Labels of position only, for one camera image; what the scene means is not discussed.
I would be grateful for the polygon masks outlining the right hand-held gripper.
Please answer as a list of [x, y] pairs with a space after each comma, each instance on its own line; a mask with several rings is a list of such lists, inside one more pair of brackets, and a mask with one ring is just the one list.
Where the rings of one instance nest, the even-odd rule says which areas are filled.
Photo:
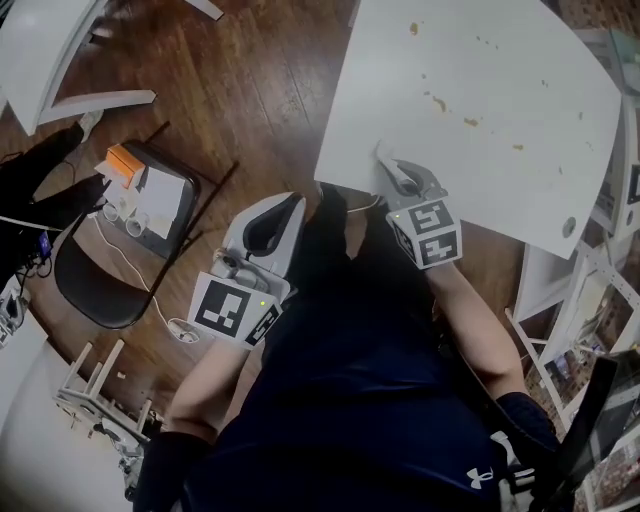
[[435, 175], [402, 159], [379, 164], [380, 191], [389, 208], [386, 221], [404, 254], [420, 270], [460, 259], [461, 224], [449, 209], [448, 191]]

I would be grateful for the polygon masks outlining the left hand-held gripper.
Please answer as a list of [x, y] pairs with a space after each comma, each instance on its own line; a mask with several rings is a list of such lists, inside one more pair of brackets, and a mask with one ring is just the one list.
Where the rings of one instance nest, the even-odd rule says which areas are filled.
[[[211, 270], [198, 275], [188, 322], [247, 350], [262, 342], [291, 293], [279, 276], [288, 272], [305, 211], [304, 196], [283, 193], [237, 214], [223, 240], [227, 252], [217, 251]], [[235, 256], [266, 256], [272, 273]]]

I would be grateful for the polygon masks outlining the white wiping cloth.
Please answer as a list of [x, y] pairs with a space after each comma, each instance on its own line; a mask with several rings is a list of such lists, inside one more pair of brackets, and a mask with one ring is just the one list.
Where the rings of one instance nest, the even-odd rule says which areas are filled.
[[376, 146], [376, 157], [384, 167], [390, 180], [403, 195], [414, 195], [418, 192], [417, 183], [399, 166], [392, 157], [391, 148], [382, 140]]

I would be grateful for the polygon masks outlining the person's right forearm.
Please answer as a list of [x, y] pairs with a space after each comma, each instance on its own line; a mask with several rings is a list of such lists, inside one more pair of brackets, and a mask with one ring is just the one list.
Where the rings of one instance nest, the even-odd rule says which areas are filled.
[[428, 269], [426, 278], [461, 355], [489, 395], [498, 399], [509, 393], [526, 393], [513, 339], [466, 277], [447, 263]]

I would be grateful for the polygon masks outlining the person's left forearm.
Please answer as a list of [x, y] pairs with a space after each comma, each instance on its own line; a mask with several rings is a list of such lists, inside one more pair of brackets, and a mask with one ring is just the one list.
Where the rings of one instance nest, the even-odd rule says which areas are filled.
[[214, 341], [178, 387], [167, 412], [167, 430], [213, 444], [250, 354], [229, 341]]

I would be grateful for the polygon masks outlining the white stained table top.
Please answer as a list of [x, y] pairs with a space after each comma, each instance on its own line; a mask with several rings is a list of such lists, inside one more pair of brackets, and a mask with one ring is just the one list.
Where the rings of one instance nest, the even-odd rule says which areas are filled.
[[542, 0], [361, 0], [315, 177], [378, 194], [383, 148], [429, 170], [462, 220], [566, 258], [620, 106]]

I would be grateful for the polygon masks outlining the person's black trousers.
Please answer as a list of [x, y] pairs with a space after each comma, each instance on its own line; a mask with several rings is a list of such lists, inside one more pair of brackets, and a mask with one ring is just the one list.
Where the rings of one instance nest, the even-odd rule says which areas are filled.
[[337, 292], [432, 320], [434, 298], [425, 276], [397, 244], [386, 221], [388, 208], [367, 214], [363, 242], [355, 258], [346, 252], [347, 203], [339, 190], [320, 186], [321, 200], [304, 226], [288, 278], [305, 296]]

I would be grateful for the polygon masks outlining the white papers on chair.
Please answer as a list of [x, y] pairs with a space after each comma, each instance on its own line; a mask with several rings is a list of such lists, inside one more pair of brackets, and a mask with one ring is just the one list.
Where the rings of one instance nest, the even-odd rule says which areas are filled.
[[149, 167], [137, 210], [148, 218], [147, 228], [167, 239], [177, 217], [185, 180]]

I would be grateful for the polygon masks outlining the orange box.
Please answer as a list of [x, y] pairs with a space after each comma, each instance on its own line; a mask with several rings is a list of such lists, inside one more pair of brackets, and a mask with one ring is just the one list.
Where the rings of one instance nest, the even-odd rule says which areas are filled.
[[146, 166], [122, 145], [111, 146], [106, 153], [113, 180], [125, 189], [136, 187]]

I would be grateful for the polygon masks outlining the white shelf unit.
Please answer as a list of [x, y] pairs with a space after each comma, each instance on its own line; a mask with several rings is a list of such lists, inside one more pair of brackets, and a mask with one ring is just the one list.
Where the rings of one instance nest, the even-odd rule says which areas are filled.
[[524, 346], [530, 388], [567, 431], [597, 357], [640, 350], [640, 233], [580, 242], [567, 260], [527, 247], [505, 314]]

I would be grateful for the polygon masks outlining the black folding chair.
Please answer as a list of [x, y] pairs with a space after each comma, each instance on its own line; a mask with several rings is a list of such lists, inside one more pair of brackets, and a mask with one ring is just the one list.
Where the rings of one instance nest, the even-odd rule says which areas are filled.
[[224, 177], [215, 181], [162, 152], [153, 140], [168, 127], [164, 123], [144, 141], [129, 139], [123, 143], [145, 165], [142, 184], [152, 168], [184, 181], [177, 218], [168, 237], [147, 232], [137, 239], [139, 245], [165, 260], [155, 281], [146, 289], [129, 284], [101, 268], [76, 242], [76, 231], [91, 213], [98, 211], [96, 206], [85, 210], [72, 225], [55, 259], [54, 277], [61, 294], [84, 316], [106, 329], [124, 329], [141, 319], [168, 271], [203, 236], [202, 232], [194, 233], [194, 228], [239, 167], [237, 161], [233, 162]]

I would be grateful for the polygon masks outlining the person's navy shirt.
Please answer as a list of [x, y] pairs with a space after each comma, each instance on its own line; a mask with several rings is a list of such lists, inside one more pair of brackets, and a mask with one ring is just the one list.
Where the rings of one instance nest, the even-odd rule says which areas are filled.
[[428, 327], [374, 300], [301, 301], [214, 443], [149, 444], [134, 512], [500, 512], [506, 453]]

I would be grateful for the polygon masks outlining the white desk with grommet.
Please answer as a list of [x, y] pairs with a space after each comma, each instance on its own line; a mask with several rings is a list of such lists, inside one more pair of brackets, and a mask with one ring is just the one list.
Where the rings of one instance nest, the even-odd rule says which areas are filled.
[[635, 164], [640, 164], [640, 97], [623, 95], [609, 166], [591, 214], [616, 242], [640, 230], [640, 202], [627, 204]]

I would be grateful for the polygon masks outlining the white wooden stool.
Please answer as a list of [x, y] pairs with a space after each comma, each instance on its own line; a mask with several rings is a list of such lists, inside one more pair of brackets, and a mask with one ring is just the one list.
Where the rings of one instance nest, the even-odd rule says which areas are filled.
[[150, 398], [145, 400], [137, 415], [136, 423], [133, 423], [132, 419], [117, 411], [114, 400], [108, 402], [101, 397], [101, 390], [124, 347], [125, 342], [122, 339], [118, 339], [106, 360], [97, 363], [85, 386], [82, 389], [76, 389], [74, 385], [80, 377], [79, 370], [93, 350], [93, 345], [88, 342], [80, 355], [71, 363], [63, 383], [54, 396], [54, 400], [59, 405], [73, 409], [75, 413], [83, 415], [87, 420], [94, 423], [107, 419], [137, 442], [146, 443], [149, 438], [143, 434], [143, 429], [151, 412], [152, 400]]

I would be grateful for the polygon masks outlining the black office chair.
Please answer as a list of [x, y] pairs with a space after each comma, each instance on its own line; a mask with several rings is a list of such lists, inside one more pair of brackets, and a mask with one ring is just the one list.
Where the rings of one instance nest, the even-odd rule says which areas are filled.
[[529, 512], [558, 512], [589, 473], [614, 450], [640, 398], [640, 352], [596, 360], [574, 421], [550, 465], [535, 472]]

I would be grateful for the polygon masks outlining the small white side table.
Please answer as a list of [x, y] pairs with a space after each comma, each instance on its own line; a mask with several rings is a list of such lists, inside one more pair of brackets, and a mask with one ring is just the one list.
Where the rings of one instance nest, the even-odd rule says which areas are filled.
[[152, 90], [119, 90], [57, 100], [80, 47], [117, 0], [11, 0], [0, 26], [0, 96], [26, 135], [42, 124], [122, 107], [151, 104]]

